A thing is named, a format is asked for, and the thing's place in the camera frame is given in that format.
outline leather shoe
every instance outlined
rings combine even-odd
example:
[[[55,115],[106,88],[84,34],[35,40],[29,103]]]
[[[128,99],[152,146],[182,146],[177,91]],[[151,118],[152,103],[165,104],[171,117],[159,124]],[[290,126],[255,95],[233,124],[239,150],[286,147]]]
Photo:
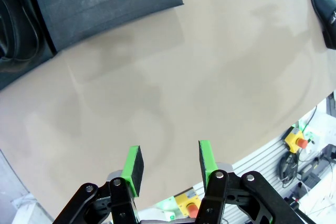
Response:
[[[311,4],[322,23],[326,46],[336,49],[336,0],[311,0]]]

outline table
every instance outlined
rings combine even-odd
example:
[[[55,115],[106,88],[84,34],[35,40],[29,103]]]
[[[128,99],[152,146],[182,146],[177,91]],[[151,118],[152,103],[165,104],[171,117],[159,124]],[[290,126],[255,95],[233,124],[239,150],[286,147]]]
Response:
[[[56,217],[131,145],[143,209],[201,181],[198,140],[234,163],[336,88],[310,0],[184,0],[84,41],[0,93],[0,146]]]

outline screw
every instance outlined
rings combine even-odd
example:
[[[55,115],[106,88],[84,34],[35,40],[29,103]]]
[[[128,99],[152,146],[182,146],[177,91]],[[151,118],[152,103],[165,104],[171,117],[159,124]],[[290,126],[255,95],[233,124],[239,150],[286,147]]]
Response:
[[[115,186],[120,186],[120,184],[121,184],[120,179],[116,179],[115,181],[113,181],[113,184],[114,184]]]
[[[87,187],[86,187],[86,191],[87,191],[88,193],[92,192],[92,191],[93,191],[93,186],[87,186]]]
[[[246,176],[246,179],[247,179],[247,181],[253,181],[254,177],[253,177],[253,175],[249,174],[249,175]]]
[[[216,178],[223,178],[224,174],[222,172],[216,172]]]

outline silver screw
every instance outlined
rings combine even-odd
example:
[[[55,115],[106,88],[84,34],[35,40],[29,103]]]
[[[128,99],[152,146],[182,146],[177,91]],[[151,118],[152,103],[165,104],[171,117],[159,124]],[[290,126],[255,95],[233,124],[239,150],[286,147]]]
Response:
[[[88,193],[92,192],[92,191],[93,191],[93,186],[87,186],[87,187],[86,187],[86,191],[87,191]]]
[[[120,186],[120,184],[121,184],[120,179],[116,179],[115,181],[113,181],[113,184],[114,184],[115,186]]]
[[[216,172],[216,178],[223,178],[224,174],[222,172]]]
[[[246,179],[247,179],[247,181],[253,181],[254,177],[253,177],[253,175],[249,174],[249,175],[246,176]]]

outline white table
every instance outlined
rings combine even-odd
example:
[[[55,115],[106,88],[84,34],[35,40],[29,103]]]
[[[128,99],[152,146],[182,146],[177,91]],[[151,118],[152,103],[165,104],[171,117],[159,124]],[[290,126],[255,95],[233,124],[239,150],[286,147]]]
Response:
[[[184,0],[72,47],[0,93],[0,147],[56,217],[131,145],[139,209],[201,181],[198,140],[234,163],[336,88],[310,0]]]

